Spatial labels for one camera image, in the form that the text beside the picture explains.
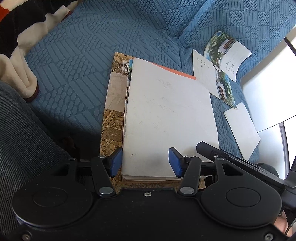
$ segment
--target blue quilted fabric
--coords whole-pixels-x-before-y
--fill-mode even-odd
[[[30,104],[51,131],[70,135],[88,155],[99,148],[114,52],[193,74],[192,49],[203,54],[224,31],[251,50],[231,88],[296,24],[293,0],[85,0],[27,55],[40,87]],[[241,157],[224,117],[230,107],[211,96],[220,148]],[[258,149],[250,162],[258,161]]]

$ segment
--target barcode label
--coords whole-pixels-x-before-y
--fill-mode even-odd
[[[122,72],[128,74],[128,67],[129,67],[129,62],[123,61],[122,62]]]

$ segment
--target person's leg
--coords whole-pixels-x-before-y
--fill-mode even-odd
[[[69,154],[50,137],[27,103],[0,81],[0,232],[17,227],[11,209],[13,194]]]

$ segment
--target silver rivet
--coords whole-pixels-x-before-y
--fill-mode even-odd
[[[145,196],[145,197],[150,197],[151,195],[152,195],[151,192],[145,192],[145,193],[144,193],[144,196]]]
[[[267,234],[267,235],[265,235],[264,240],[266,240],[266,241],[272,241],[273,238],[274,238],[273,234]]]
[[[24,241],[30,241],[31,240],[31,236],[29,234],[23,234],[22,235],[22,240],[24,240]]]
[[[194,189],[191,187],[183,187],[180,189],[180,192],[183,194],[192,194],[194,193]]]
[[[114,189],[111,187],[102,187],[99,189],[101,195],[110,195],[114,192]]]

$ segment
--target person's skin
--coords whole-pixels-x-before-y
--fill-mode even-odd
[[[276,226],[278,230],[280,230],[282,233],[285,233],[286,229],[288,228],[288,222],[285,213],[277,217],[276,221],[274,222],[274,226]],[[292,236],[292,228],[290,228],[290,230],[288,231],[287,236]]]

